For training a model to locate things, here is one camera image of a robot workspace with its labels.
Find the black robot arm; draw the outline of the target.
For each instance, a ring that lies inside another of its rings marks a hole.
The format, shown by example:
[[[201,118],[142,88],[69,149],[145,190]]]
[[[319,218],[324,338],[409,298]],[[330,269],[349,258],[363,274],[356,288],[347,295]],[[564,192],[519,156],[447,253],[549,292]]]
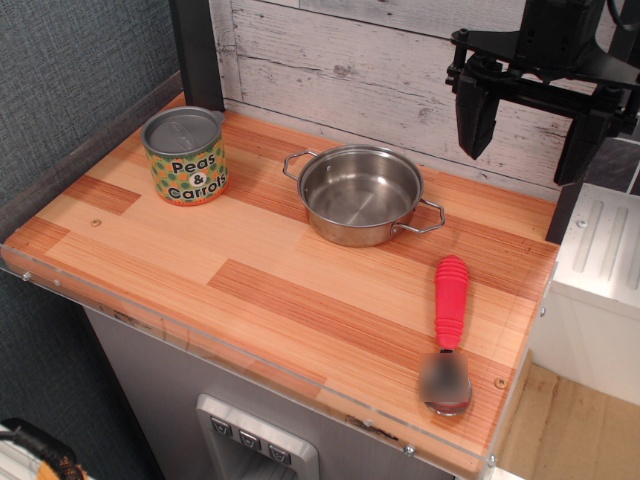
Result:
[[[528,1],[518,30],[459,29],[446,82],[456,96],[458,142],[478,158],[493,138],[501,101],[570,119],[554,181],[577,182],[604,140],[638,124],[639,71],[596,41],[608,12],[626,31],[612,1]]]

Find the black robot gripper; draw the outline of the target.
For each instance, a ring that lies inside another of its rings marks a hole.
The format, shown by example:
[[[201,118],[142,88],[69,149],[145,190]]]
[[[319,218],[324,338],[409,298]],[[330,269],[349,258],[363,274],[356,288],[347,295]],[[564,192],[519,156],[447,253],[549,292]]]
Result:
[[[638,32],[613,1],[528,1],[516,31],[452,33],[446,82],[467,155],[477,159],[491,142],[502,100],[572,118],[554,175],[559,186],[582,177],[606,138],[634,132],[639,71],[598,45],[604,11],[623,32]]]

